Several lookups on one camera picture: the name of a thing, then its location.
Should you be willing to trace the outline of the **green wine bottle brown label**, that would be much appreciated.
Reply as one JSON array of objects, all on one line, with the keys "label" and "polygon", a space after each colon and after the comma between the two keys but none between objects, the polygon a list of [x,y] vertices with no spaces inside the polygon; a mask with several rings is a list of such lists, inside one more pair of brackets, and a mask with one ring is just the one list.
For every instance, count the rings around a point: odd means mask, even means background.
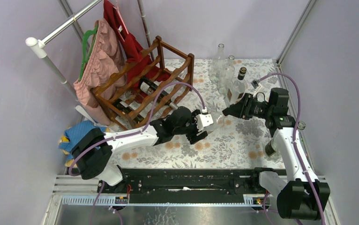
[{"label": "green wine bottle brown label", "polygon": [[[122,111],[124,114],[129,114],[130,112],[133,111],[133,109],[127,104],[125,103],[125,101],[121,100],[120,98],[117,99],[113,105],[120,111]],[[144,120],[144,117],[141,115],[137,115],[133,121],[135,123],[141,123]]]}]

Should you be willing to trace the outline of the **clear bottle black cap front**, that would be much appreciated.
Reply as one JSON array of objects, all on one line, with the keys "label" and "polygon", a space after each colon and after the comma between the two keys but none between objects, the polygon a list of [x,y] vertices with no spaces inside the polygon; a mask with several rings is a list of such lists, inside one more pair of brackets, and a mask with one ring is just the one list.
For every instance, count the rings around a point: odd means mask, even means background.
[{"label": "clear bottle black cap front", "polygon": [[225,125],[226,116],[222,111],[213,111],[210,114],[213,119],[213,124],[208,127],[208,132],[214,132]]}]

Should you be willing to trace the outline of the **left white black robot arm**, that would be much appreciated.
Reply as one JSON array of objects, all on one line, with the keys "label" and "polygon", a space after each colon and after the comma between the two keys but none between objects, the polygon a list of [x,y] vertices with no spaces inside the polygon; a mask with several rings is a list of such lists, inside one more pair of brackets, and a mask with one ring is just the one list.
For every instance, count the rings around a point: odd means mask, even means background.
[{"label": "left white black robot arm", "polygon": [[120,167],[110,162],[114,154],[167,143],[176,135],[185,135],[190,144],[195,144],[207,137],[206,128],[213,123],[212,115],[206,110],[191,112],[181,106],[170,115],[139,128],[121,132],[102,132],[94,128],[72,148],[71,154],[78,176],[83,180],[102,180],[119,193],[126,188],[126,180]]}]

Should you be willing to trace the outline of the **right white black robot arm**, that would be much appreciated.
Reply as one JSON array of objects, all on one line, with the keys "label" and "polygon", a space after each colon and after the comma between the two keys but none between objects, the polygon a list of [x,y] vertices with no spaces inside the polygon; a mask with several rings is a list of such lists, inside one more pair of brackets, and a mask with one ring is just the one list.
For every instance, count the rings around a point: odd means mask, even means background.
[{"label": "right white black robot arm", "polygon": [[313,172],[299,140],[297,121],[288,114],[289,92],[272,88],[268,101],[246,93],[243,98],[223,110],[225,116],[249,120],[257,117],[265,120],[271,140],[265,146],[268,156],[281,155],[287,181],[279,178],[272,169],[258,168],[250,179],[250,188],[256,193],[267,190],[276,198],[281,218],[320,220],[330,195],[328,183],[319,181]]}]

